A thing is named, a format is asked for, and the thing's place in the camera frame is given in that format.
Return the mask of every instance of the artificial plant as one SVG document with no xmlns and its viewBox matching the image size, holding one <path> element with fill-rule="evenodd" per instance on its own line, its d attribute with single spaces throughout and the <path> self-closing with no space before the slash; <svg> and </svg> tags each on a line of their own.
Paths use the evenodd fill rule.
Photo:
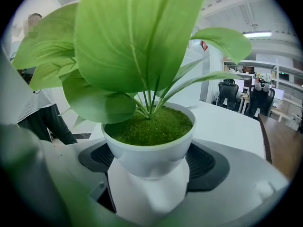
<svg viewBox="0 0 303 227">
<path fill-rule="evenodd" d="M 191 37 L 202 3 L 81 0 L 43 18 L 23 39 L 13 65 L 36 67 L 33 90 L 63 86 L 71 108 L 83 119 L 116 123 L 136 111 L 151 118 L 193 83 L 239 78 L 212 72 L 171 90 L 203 60 L 180 67 L 189 40 L 206 41 L 235 63 L 251 52 L 249 40 L 230 29 L 207 28 Z M 138 92 L 143 92 L 145 104 L 135 98 Z"/>
</svg>

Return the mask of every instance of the potted plant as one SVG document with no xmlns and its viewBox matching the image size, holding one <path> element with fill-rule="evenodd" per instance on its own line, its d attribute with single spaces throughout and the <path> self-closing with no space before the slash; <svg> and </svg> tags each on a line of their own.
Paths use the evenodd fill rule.
<svg viewBox="0 0 303 227">
<path fill-rule="evenodd" d="M 212 72 L 172 86 L 203 59 L 182 66 L 189 40 L 201 39 L 235 63 L 249 55 L 243 34 L 206 28 L 191 37 L 203 0 L 81 0 L 59 8 L 33 28 L 13 61 L 36 67 L 33 90 L 63 86 L 78 122 L 102 123 L 106 141 L 130 173 L 157 178 L 184 158 L 196 120 L 167 101 Z M 136 95 L 143 92 L 144 99 Z"/>
</svg>

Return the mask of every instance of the black pants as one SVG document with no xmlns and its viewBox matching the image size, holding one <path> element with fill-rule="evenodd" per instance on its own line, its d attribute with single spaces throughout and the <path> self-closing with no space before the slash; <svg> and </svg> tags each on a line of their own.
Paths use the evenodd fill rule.
<svg viewBox="0 0 303 227">
<path fill-rule="evenodd" d="M 65 145 L 77 143 L 76 138 L 68 129 L 63 118 L 58 116 L 59 110 L 56 104 L 41 108 L 37 112 L 29 115 L 18 125 L 31 130 L 40 140 L 52 142 L 47 128 Z"/>
</svg>

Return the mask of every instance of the fluorescent light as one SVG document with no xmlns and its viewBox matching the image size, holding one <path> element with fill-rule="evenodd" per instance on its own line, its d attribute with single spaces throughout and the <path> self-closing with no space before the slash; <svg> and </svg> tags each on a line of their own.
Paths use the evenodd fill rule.
<svg viewBox="0 0 303 227">
<path fill-rule="evenodd" d="M 243 34 L 247 38 L 254 38 L 254 37 L 270 37 L 272 32 L 251 32 Z"/>
</svg>

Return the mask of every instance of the computer monitor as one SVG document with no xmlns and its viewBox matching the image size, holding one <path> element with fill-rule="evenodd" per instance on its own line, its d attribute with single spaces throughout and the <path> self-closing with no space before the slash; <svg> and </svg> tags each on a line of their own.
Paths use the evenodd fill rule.
<svg viewBox="0 0 303 227">
<path fill-rule="evenodd" d="M 284 97 L 284 90 L 273 88 L 275 91 L 275 98 L 279 100 L 283 100 Z"/>
<path fill-rule="evenodd" d="M 243 90 L 244 90 L 244 80 L 235 79 L 235 83 L 239 86 L 239 91 L 243 92 Z"/>
</svg>

